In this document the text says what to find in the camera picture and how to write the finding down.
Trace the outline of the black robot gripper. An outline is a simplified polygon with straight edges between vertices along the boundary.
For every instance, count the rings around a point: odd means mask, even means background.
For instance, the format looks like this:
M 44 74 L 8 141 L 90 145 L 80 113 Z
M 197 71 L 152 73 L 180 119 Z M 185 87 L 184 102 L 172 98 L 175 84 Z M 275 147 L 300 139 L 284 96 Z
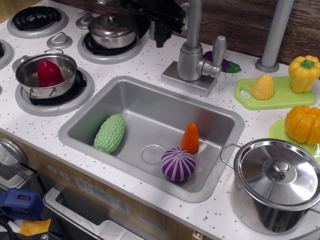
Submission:
M 120 6 L 128 12 L 133 30 L 141 39 L 150 22 L 155 22 L 156 47 L 162 48 L 172 32 L 182 33 L 184 10 L 174 0 L 121 0 Z

